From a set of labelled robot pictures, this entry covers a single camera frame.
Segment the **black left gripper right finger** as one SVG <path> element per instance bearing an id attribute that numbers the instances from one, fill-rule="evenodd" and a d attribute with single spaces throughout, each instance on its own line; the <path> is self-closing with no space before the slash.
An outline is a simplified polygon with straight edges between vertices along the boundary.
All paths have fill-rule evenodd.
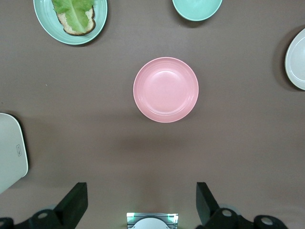
<path id="1" fill-rule="evenodd" d="M 248 221 L 229 208 L 218 205 L 205 182 L 196 184 L 196 209 L 201 221 L 198 229 L 286 229 L 278 218 L 258 215 Z"/>

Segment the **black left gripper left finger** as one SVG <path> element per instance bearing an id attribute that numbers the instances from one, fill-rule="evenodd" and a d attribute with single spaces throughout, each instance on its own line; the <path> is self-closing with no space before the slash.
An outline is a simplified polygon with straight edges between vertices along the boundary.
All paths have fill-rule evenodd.
<path id="1" fill-rule="evenodd" d="M 77 183 L 54 209 L 44 209 L 19 224 L 1 218 L 2 229 L 74 229 L 88 208 L 87 183 Z"/>

